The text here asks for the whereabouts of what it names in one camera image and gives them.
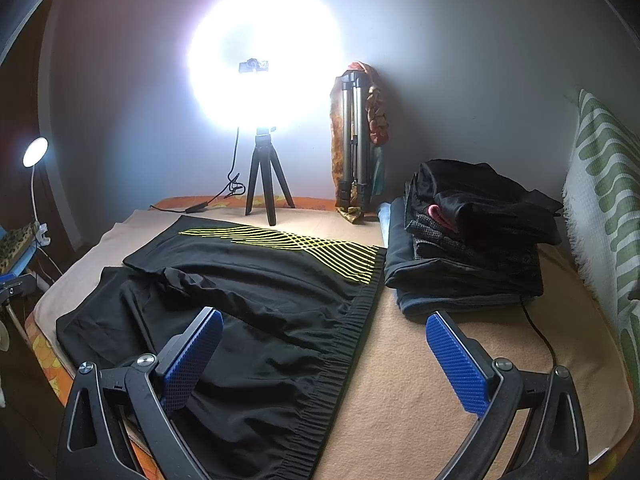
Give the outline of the black pants with yellow stripes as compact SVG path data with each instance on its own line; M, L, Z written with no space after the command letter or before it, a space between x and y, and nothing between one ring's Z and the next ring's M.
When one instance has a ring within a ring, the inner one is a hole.
M177 429L214 479L314 474L382 288L383 248L182 217L56 323L74 363L159 352L205 307L220 345Z

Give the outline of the green white patterned pillow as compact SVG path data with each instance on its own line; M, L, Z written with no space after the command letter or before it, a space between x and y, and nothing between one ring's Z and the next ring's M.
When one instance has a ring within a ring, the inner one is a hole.
M610 324L638 398L639 136L585 89L562 196L578 272Z

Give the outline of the small white clip lamp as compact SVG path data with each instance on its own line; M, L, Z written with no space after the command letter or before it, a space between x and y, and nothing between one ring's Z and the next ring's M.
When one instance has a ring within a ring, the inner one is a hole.
M51 239L48 237L48 226L45 223L41 223L39 220L35 193L37 165L41 162L44 155L47 154L48 147L48 140L44 136L38 136L38 138L35 138L35 140L32 140L32 142L29 143L29 146L24 151L22 158L23 166L30 170L30 202L32 203L32 215L34 216L35 239L37 245L40 247L47 247L51 243Z

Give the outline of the beige blanket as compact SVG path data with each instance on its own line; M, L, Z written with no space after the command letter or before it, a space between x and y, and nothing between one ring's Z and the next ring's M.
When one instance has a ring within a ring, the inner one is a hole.
M98 284L101 271L175 221L138 210L116 223L43 295L26 330L60 399L70 392L70 362L55 340L56 320ZM593 478L605 477L637 434L634 396L616 343L591 292L557 249L542 246L544 294L527 307L462 315L461 329L492 356L521 370L568 368L584 416ZM385 289L352 383L316 475L320 479L431 479L474 422L425 340L424 328L399 311Z

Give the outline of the folded metal tripod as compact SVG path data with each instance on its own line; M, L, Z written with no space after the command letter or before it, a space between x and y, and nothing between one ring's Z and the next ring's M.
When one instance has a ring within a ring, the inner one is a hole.
M371 141L366 111L370 78L362 70L348 70L340 78L343 163L338 172L337 205L369 208L371 199Z

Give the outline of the stack of folded dark clothes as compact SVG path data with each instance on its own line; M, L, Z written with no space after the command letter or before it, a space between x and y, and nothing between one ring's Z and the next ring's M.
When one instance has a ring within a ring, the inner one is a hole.
M390 204L385 284L413 322L537 298L538 247L559 244L561 208L486 162L428 160Z

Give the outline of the leopard print item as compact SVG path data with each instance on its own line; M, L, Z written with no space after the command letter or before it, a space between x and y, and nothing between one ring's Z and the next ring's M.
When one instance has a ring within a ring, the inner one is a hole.
M2 275L22 274L36 251L35 223L6 231L1 229L0 272Z

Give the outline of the small black tripod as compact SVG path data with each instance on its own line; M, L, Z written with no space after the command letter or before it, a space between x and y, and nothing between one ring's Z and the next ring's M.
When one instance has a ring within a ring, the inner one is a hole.
M277 213L273 180L278 181L288 206L294 208L295 204L278 153L272 144L271 131L268 128L258 128L255 134L255 146L250 160L250 175L246 190L245 214L247 216L253 210L257 178L262 179L262 197L264 198L268 224L275 226Z

